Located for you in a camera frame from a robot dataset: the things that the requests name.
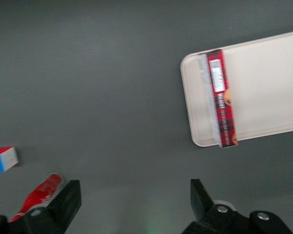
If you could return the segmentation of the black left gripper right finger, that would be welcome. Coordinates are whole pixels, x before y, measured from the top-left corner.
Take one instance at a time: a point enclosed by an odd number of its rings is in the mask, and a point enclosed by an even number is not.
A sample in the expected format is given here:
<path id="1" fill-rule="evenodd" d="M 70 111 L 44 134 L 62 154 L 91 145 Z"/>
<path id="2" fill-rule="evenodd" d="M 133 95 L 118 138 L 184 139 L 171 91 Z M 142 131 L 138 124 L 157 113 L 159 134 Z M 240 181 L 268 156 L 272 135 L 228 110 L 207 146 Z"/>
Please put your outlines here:
<path id="1" fill-rule="evenodd" d="M 190 201 L 196 220 L 184 234 L 291 234 L 284 221 L 268 211 L 253 211 L 248 217 L 221 200 L 213 200 L 199 179 L 190 181 Z"/>

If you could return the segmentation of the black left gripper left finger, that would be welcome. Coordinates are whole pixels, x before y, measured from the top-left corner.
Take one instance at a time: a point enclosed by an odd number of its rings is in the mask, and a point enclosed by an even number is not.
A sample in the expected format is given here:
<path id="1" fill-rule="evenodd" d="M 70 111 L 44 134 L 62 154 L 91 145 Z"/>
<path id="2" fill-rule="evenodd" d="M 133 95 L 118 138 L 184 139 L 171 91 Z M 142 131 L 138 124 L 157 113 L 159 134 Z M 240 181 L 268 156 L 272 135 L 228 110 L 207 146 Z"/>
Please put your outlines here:
<path id="1" fill-rule="evenodd" d="M 0 215 L 0 234 L 63 234 L 81 204 L 80 181 L 71 180 L 46 207 L 34 208 L 14 222 Z"/>

